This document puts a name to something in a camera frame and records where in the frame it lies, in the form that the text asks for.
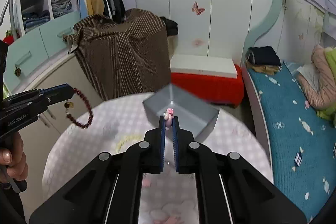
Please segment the person's left hand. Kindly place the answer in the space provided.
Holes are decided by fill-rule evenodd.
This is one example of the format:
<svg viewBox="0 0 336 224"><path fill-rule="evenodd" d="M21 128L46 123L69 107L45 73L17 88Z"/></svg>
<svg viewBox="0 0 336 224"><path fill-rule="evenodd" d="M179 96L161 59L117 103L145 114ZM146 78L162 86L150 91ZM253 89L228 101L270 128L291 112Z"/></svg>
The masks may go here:
<svg viewBox="0 0 336 224"><path fill-rule="evenodd" d="M23 152L23 140L20 133L12 135L13 145L9 148L1 146L1 165L7 166L9 177L23 181L28 176L29 167L26 163L26 155Z"/></svg>

